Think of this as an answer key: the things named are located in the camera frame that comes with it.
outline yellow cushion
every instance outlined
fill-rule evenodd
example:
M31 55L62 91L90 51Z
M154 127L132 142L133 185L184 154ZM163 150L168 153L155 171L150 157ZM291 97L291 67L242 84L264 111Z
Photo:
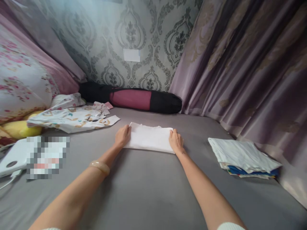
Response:
M30 117L34 117L41 112L44 112L44 110L38 110L38 111L35 111L35 112L32 112L32 113L29 113L28 115L23 117L23 120L28 120Z
M13 138L23 139L28 136L38 136L42 132L42 127L27 127L26 121L12 121L2 124L2 128Z

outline baby clothes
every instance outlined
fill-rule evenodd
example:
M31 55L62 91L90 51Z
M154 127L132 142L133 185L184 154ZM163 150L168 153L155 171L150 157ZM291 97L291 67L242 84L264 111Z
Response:
M173 128L149 127L130 123L131 138L124 148L174 153L169 144L169 131Z
M50 109L27 120L28 127L43 126L76 133L112 126L120 120L117 116L104 119L110 114L110 108L100 102L85 105L80 93L58 95L53 101Z
M229 170L229 165L243 169L248 174L252 172L271 173L282 166L260 152L253 142L240 142L235 140L222 140L208 138L212 150L220 163L221 168Z

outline mattress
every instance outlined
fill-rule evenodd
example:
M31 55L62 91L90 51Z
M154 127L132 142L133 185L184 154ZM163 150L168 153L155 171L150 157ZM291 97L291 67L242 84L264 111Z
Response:
M221 169L208 137L231 139L210 118L163 115L113 108L115 125L83 133L49 130L45 136L70 136L63 169L48 180L26 180L25 173L0 191L1 229L27 229L89 164L114 142L116 131L135 122L177 128L195 163L209 176L249 230L306 229L307 211L275 180L241 179ZM0 180L0 186L7 182ZM98 188L79 229L207 229L201 209L176 155L123 149Z

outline white sleeve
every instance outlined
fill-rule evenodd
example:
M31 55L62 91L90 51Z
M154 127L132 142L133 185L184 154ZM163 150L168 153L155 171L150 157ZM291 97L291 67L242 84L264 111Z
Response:
M237 224L226 222L226 223L221 224L217 228L217 230L245 230L245 229Z

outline white device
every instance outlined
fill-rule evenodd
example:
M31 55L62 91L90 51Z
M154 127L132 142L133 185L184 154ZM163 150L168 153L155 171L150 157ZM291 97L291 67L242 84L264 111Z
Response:
M1 159L0 177L11 175L19 169L27 168L27 156L31 150L31 143L27 139L17 141L9 152Z

